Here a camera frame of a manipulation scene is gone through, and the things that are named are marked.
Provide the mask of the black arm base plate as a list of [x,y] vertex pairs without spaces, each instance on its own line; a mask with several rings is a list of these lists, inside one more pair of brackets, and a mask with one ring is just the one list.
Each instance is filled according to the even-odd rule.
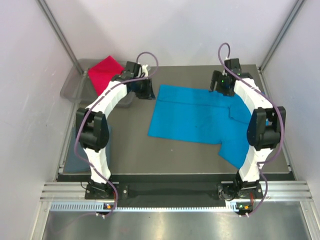
[[114,184],[119,200],[139,196],[208,196],[214,200],[261,199],[262,188],[237,192],[230,182],[132,182]]

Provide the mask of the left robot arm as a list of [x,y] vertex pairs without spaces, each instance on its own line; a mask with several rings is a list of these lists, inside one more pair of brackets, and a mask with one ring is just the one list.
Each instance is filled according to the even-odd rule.
[[154,100],[150,66],[128,61],[124,70],[111,78],[98,98],[87,107],[76,112],[75,147],[80,146],[91,172],[86,187],[86,199],[111,199],[116,191],[111,184],[107,146],[110,130],[107,118],[115,106],[129,93],[142,100]]

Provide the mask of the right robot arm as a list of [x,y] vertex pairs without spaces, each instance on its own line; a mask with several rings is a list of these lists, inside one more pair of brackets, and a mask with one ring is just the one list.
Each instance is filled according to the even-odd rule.
[[223,71],[212,73],[209,90],[225,97],[240,97],[251,114],[244,163],[236,173],[232,188],[227,190],[235,197],[245,198],[258,189],[262,168],[272,159],[272,151],[283,146],[286,109],[275,106],[261,92],[252,76],[242,71],[239,59],[227,57],[222,66]]

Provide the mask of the bright blue t-shirt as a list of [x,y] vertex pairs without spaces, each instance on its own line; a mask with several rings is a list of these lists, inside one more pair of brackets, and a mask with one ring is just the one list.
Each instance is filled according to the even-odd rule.
[[249,150],[252,114],[238,96],[162,84],[148,136],[201,144],[220,144],[219,155],[240,169]]

